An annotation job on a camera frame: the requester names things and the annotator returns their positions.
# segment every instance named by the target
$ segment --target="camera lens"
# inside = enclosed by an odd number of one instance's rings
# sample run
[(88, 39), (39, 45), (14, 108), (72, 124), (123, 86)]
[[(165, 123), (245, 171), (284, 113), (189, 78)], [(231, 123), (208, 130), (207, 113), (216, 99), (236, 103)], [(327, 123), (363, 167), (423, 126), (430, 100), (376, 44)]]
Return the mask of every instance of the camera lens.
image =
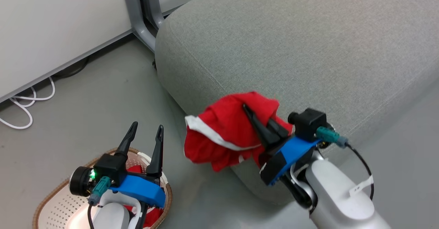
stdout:
[(93, 168), (78, 167), (69, 180), (69, 190), (72, 195), (89, 196), (89, 180)]

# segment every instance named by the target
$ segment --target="teal connector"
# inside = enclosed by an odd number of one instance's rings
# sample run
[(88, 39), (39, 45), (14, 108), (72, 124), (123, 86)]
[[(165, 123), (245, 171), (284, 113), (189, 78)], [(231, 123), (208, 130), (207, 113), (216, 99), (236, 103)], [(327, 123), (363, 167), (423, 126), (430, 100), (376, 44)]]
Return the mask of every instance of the teal connector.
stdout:
[(317, 128), (316, 137), (326, 142), (336, 143), (339, 147), (342, 148), (345, 148), (345, 144), (348, 142), (348, 139), (346, 137), (340, 136), (339, 133), (325, 127)]
[(102, 195), (108, 190), (108, 188), (110, 188), (110, 186), (111, 179), (105, 176), (102, 177), (91, 192), (91, 195), (88, 198), (88, 204), (96, 206), (99, 203)]

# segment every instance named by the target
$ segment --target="green led light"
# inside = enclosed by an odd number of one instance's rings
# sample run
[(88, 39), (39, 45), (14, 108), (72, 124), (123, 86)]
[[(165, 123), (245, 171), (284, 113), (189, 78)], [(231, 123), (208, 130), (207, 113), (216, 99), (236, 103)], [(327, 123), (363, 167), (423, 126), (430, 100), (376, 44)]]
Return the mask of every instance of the green led light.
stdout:
[(91, 170), (90, 178), (94, 179), (95, 177), (96, 177), (96, 173), (94, 173), (94, 169), (93, 169), (93, 170)]

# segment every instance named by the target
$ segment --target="basket rim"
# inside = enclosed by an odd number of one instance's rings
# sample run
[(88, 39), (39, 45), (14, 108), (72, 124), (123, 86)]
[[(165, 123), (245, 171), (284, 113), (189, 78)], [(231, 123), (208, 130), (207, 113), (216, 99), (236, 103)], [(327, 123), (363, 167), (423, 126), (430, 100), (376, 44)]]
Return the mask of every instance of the basket rim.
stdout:
[[(108, 154), (112, 154), (117, 150), (117, 148), (111, 149), (105, 153)], [(130, 148), (128, 150), (129, 152), (132, 152), (134, 154), (138, 154), (140, 151), (134, 148)], [(94, 158), (93, 160), (91, 160), (89, 163), (87, 163), (86, 167), (92, 167), (94, 165), (94, 163), (96, 163), (96, 161), (99, 159), (99, 157)], [(35, 210), (35, 213), (33, 215), (33, 219), (32, 219), (32, 228), (33, 229), (38, 229), (38, 221), (39, 221), (39, 215), (41, 214), (41, 211), (43, 210), (44, 205), (50, 200), (52, 199), (58, 192), (61, 191), (62, 188), (64, 188), (66, 185), (69, 184), (69, 179), (64, 180), (60, 185), (58, 185), (58, 187), (56, 187), (54, 190), (52, 190), (52, 192), (50, 192), (43, 200), (42, 202), (39, 203), (38, 207)], [(169, 209), (171, 209), (171, 203), (172, 203), (172, 189), (171, 189), (171, 185), (169, 185), (169, 183), (166, 183), (166, 191), (167, 191), (167, 197), (166, 197), (166, 204), (165, 207), (163, 208), (163, 214), (157, 219), (157, 221), (150, 227), (150, 229), (156, 229), (166, 218), (166, 216), (169, 213)]]

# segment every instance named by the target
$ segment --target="gray sofa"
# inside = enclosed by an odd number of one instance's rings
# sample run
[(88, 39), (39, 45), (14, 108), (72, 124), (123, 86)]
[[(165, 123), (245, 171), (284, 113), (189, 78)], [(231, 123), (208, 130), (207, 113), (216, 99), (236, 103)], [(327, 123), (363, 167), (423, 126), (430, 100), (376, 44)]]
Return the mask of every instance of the gray sofa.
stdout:
[[(361, 151), (438, 78), (438, 9), (439, 0), (193, 0), (158, 32), (158, 77), (192, 115), (251, 90), (278, 99), (284, 119), (322, 110)], [(347, 153), (324, 152), (335, 163)], [(260, 198), (291, 200), (263, 185), (252, 160), (232, 169)]]

